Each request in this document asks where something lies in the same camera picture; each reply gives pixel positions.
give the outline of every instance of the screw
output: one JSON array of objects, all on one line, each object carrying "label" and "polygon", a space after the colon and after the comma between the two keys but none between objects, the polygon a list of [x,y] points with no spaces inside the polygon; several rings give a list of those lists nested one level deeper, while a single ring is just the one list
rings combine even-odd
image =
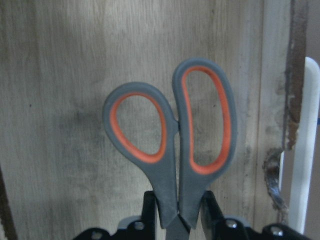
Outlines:
[{"label": "screw", "polygon": [[274,235],[274,236],[283,236],[284,235],[284,231],[282,231],[282,229],[278,226],[272,226],[270,228],[270,231],[271,233]]},{"label": "screw", "polygon": [[237,222],[233,219],[227,219],[225,221],[225,224],[228,226],[228,228],[231,228],[231,229],[235,229],[237,227]]},{"label": "screw", "polygon": [[144,228],[145,228],[145,225],[144,225],[144,223],[143,223],[142,221],[136,221],[136,222],[134,223],[134,229],[135,229],[135,230],[141,231],[141,230],[143,230]]},{"label": "screw", "polygon": [[93,231],[91,234],[92,240],[100,240],[102,238],[103,234],[99,231]]}]

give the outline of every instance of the scissors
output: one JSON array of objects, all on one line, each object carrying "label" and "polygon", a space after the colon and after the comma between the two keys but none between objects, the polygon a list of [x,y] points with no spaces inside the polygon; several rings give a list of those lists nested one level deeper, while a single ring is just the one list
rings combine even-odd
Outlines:
[{"label": "scissors", "polygon": [[[194,71],[207,74],[215,85],[223,118],[223,138],[218,157],[208,165],[194,159],[194,131],[187,76]],[[165,96],[155,87],[143,82],[119,86],[105,100],[103,124],[113,145],[137,165],[149,179],[156,196],[160,225],[166,229],[167,240],[188,239],[190,229],[196,228],[200,204],[207,187],[225,172],[233,158],[237,120],[233,93],[224,71],[204,58],[190,58],[175,69],[172,88],[177,104],[178,121]],[[150,100],[160,118],[161,141],[154,154],[134,146],[122,132],[118,120],[119,105],[132,96]],[[177,196],[174,137],[180,136],[179,193]]]}]

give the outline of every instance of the plywood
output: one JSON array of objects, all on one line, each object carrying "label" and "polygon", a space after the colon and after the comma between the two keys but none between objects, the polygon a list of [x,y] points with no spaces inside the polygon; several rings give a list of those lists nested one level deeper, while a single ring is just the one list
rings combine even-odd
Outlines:
[{"label": "plywood", "polygon": [[[0,164],[19,239],[68,240],[93,226],[114,233],[140,213],[151,186],[108,140],[102,106],[115,87],[141,81],[176,113],[171,77],[189,57],[218,63],[236,101],[234,163],[210,188],[224,213],[259,231],[275,222],[262,164],[282,146],[290,2],[1,1]],[[205,163],[221,144],[219,102],[201,74],[188,88]],[[129,139],[157,150],[148,101],[126,101],[119,118]],[[191,239],[203,239],[201,227]]]}]

